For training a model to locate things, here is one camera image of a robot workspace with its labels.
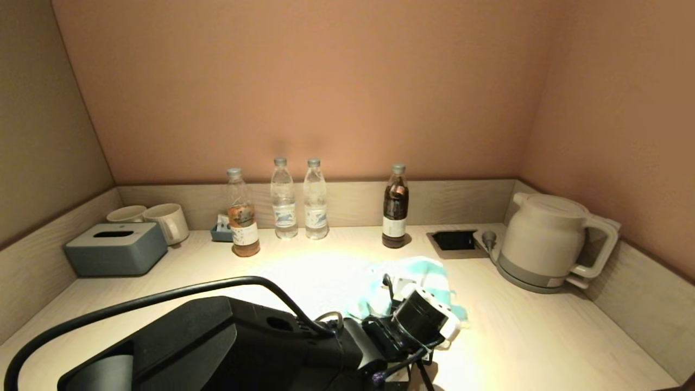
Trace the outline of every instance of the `small tray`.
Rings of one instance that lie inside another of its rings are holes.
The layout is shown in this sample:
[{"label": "small tray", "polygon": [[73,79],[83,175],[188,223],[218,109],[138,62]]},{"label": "small tray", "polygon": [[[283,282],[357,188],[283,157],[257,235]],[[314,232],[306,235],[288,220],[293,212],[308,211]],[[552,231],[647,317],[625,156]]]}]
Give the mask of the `small tray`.
[{"label": "small tray", "polygon": [[229,243],[234,241],[234,234],[231,232],[218,232],[216,225],[210,230],[210,234],[213,236],[213,241],[225,241]]}]

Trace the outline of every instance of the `tissue box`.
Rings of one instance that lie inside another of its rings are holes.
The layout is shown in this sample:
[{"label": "tissue box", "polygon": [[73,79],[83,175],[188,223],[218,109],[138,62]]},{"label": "tissue box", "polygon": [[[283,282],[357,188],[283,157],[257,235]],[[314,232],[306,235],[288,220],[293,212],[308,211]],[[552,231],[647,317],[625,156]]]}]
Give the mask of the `tissue box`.
[{"label": "tissue box", "polygon": [[78,276],[141,276],[167,252],[157,223],[97,224],[63,246]]}]

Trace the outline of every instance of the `striped towel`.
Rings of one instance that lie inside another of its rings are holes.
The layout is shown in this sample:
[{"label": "striped towel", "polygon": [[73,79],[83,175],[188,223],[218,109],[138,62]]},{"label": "striped towel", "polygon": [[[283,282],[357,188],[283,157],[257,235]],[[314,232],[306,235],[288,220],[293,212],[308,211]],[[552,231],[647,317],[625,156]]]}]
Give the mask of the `striped towel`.
[{"label": "striped towel", "polygon": [[448,274],[440,261],[428,257],[412,257],[371,266],[368,273],[354,286],[355,299],[348,303],[345,313],[355,319],[364,319],[368,315],[383,317],[391,313],[391,297],[382,284],[384,274],[393,281],[394,298],[402,300],[399,295],[408,282],[414,282],[428,291],[442,304],[451,307],[451,311],[461,322],[468,321],[465,308],[452,303],[456,293],[449,290]]}]

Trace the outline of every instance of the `dark brown bottle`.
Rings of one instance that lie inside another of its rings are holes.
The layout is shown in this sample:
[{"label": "dark brown bottle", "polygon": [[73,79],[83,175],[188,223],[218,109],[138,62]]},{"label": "dark brown bottle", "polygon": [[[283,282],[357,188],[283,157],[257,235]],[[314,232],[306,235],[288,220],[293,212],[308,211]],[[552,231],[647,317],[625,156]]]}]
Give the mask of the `dark brown bottle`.
[{"label": "dark brown bottle", "polygon": [[405,218],[408,217],[408,182],[405,165],[391,166],[393,173],[384,191],[382,243],[389,248],[405,246]]}]

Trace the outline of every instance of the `pink wall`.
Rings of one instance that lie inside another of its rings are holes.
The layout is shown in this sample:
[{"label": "pink wall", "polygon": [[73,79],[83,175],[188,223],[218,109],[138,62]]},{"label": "pink wall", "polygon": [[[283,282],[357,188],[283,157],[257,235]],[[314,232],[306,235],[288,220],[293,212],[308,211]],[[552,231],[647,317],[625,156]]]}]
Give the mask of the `pink wall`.
[{"label": "pink wall", "polygon": [[695,2],[576,5],[521,176],[695,277]]},{"label": "pink wall", "polygon": [[519,171],[564,2],[54,0],[118,184]]}]

